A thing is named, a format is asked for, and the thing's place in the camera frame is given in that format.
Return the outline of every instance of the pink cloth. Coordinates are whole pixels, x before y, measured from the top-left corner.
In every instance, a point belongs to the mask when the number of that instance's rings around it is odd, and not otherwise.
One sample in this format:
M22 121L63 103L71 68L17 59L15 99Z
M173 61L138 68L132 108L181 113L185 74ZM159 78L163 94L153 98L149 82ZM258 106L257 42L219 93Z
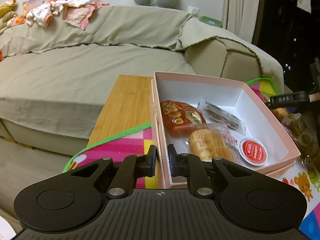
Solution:
M93 11L98 10L101 6L105 5L108 4L99 0L92 0L88 4L80 7L68 7L65 14L62 16L62 19L65 22L84 30L89 24L89 18Z
M98 10L101 6L108 5L105 2L101 2L99 0L92 0L90 2L90 4L91 4L91 6L90 6L89 13L83 19L83 21L80 23L80 25L78 26L80 29L84 30L87 27L87 25L89 24L89 18L91 17L93 11Z

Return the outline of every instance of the plastic bag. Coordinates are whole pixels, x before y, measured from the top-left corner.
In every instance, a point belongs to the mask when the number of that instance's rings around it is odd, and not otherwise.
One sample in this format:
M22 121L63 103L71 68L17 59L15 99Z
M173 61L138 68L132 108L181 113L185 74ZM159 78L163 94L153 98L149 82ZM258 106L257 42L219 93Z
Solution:
M243 163L226 124L189 124L176 127L176 130L189 146L189 152L201 161L221 157L240 165Z
M261 93L263 101L270 101L267 93ZM313 114L304 112L301 114L291 114L286 108L270 109L273 115L282 124L296 147L301 153L299 160L305 166L308 166L311 161L316 162L320 159L320 148L316 138L316 130L314 126L310 126L313 122Z
M201 113L196 108L182 102L163 101L161 102L163 121L170 133L177 132L176 127L192 123L205 123Z
M243 121L202 98L197 106L197 111L203 113L215 122L225 123L230 129L233 129L244 136L246 135L245 123Z

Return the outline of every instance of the baby clothes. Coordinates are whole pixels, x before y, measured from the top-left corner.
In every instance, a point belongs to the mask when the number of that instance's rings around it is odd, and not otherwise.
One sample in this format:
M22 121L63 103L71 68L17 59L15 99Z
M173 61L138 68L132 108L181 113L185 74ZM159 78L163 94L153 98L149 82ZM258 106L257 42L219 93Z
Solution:
M51 13L51 4L48 2L32 9L26 16L26 23L29 26L32 26L33 22L36 21L40 26L47 28L52 20L53 15Z
M53 14L61 13L65 22L84 30L92 12L106 5L109 4L99 0L57 0L52 5L52 10Z

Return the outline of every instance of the metal screw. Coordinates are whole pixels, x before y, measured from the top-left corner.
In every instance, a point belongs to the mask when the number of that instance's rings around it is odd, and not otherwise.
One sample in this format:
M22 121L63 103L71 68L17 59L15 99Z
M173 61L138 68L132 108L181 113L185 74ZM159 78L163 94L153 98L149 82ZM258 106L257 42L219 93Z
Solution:
M124 190L119 187L114 187L111 190L109 190L109 194L113 196L120 196L124 193Z
M198 194L202 195L202 196L207 196L212 194L212 189L208 188L208 187L201 187L200 189L197 190Z

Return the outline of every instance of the snack bag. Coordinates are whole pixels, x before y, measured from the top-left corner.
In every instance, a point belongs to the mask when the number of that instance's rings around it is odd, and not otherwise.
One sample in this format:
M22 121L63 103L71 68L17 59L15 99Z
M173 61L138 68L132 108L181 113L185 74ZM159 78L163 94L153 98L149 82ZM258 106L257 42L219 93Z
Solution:
M189 145L190 153L197 155L201 161L221 157L240 165L243 163L225 124L189 124L177 127L176 130Z
M238 119L233 114L217 107L210 102L200 99L197 106L197 111L203 113L205 116L211 118L215 122L225 123L230 129L235 130L236 132L246 135L245 133L245 123Z
M163 121L170 133L177 132L176 128L187 124L206 123L201 113L196 108L182 102L161 102Z

